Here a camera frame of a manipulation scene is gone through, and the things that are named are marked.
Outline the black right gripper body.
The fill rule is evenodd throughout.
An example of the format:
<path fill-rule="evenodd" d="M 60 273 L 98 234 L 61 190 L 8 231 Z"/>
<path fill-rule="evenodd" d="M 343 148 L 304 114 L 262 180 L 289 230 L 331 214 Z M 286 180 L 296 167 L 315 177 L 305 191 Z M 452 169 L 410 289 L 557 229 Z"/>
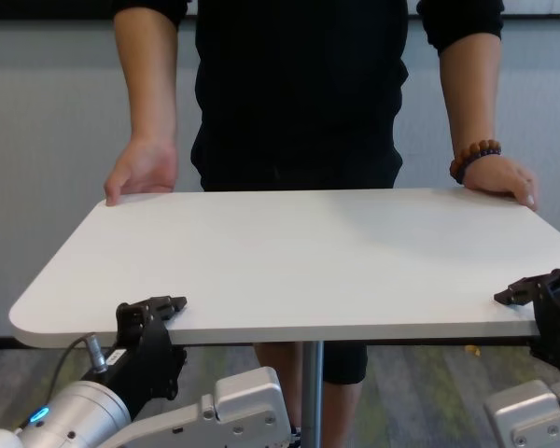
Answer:
<path fill-rule="evenodd" d="M 530 353 L 560 371 L 560 269 L 537 280 L 533 309 L 539 336 Z"/>

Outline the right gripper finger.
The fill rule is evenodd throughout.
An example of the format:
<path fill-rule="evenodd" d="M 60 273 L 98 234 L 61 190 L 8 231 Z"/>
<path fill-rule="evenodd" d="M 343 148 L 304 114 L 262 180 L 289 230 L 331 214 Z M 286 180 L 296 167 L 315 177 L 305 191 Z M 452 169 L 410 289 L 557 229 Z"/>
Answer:
<path fill-rule="evenodd" d="M 540 284 L 546 275 L 523 277 L 508 285 L 503 291 L 494 295 L 494 301 L 505 306 L 525 306 L 532 302 L 540 292 Z"/>

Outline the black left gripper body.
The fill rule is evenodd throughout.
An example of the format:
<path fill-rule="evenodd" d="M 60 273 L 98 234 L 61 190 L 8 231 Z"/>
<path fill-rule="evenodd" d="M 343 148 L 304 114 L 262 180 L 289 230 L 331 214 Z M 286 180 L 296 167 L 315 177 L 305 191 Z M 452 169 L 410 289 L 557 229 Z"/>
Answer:
<path fill-rule="evenodd" d="M 172 400 L 178 394 L 178 376 L 186 351 L 173 345 L 158 317 L 143 324 L 125 324 L 112 349 L 121 357 L 103 373 L 86 372 L 82 379 L 103 385 L 116 394 L 134 419 L 152 399 Z"/>

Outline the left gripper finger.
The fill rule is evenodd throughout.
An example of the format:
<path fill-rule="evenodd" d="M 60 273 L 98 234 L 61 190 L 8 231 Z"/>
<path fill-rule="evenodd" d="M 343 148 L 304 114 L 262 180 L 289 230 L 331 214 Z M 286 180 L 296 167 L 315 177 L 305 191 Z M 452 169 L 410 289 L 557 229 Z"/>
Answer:
<path fill-rule="evenodd" d="M 157 296 L 135 303 L 121 303 L 116 309 L 118 334 L 141 334 L 149 322 L 168 321 L 184 310 L 184 296 Z"/>

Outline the person's left hand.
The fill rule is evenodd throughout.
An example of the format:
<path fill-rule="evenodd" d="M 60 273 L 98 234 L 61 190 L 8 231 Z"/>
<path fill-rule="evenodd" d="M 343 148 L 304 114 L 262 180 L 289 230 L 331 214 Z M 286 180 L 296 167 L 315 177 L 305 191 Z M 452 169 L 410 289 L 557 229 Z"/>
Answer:
<path fill-rule="evenodd" d="M 538 208 L 534 175 L 516 161 L 500 155 L 488 155 L 473 161 L 466 168 L 463 185 L 489 194 L 509 195 L 533 211 Z"/>

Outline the person's right hand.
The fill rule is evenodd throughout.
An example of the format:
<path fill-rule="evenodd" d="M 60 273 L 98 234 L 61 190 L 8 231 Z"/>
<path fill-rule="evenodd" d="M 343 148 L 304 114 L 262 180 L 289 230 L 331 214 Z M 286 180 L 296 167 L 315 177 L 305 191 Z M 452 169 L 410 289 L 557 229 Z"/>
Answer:
<path fill-rule="evenodd" d="M 172 192 L 177 176 L 178 153 L 173 141 L 134 136 L 105 181 L 105 203 L 114 206 L 129 194 Z"/>

